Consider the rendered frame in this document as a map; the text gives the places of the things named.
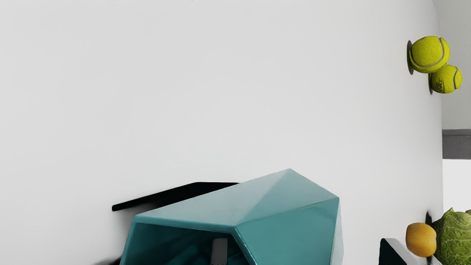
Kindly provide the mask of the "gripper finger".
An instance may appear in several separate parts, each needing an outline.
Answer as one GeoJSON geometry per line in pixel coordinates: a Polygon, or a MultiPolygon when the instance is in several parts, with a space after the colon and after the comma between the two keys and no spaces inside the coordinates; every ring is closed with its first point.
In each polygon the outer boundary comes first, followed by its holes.
{"type": "Polygon", "coordinates": [[[211,265],[228,265],[228,238],[215,238],[213,240],[211,265]]]}

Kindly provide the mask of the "teal faceted mug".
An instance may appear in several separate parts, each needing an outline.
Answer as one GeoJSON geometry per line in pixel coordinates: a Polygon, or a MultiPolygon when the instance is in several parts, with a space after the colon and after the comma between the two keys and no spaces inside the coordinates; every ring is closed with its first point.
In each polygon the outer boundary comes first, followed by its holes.
{"type": "Polygon", "coordinates": [[[120,265],[343,265],[340,200],[292,169],[135,215],[120,265]]]}

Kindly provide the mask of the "orange yellow round fruit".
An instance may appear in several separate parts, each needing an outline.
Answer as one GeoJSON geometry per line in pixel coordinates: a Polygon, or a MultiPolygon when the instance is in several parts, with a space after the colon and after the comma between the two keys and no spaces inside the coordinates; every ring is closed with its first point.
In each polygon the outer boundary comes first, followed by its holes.
{"type": "Polygon", "coordinates": [[[406,247],[418,257],[430,257],[437,249],[437,233],[428,224],[411,223],[406,229],[406,247]]]}

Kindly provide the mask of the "green cabbage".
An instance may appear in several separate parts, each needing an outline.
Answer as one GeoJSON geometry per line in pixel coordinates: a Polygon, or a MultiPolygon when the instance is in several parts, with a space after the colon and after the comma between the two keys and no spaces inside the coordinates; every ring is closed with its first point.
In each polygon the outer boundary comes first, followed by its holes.
{"type": "Polygon", "coordinates": [[[453,208],[431,223],[437,234],[434,256],[444,265],[471,265],[471,209],[453,208]]]}

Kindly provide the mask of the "yellow tennis ball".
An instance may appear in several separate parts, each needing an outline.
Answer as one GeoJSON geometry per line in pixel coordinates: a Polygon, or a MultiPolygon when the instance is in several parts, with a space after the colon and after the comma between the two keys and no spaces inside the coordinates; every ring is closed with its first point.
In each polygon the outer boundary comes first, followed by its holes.
{"type": "Polygon", "coordinates": [[[444,65],[428,75],[429,86],[437,93],[454,92],[459,89],[462,78],[460,69],[453,65],[444,65]]]}
{"type": "Polygon", "coordinates": [[[438,36],[426,36],[416,40],[408,50],[412,69],[420,73],[433,73],[445,66],[450,58],[448,42],[438,36]]]}

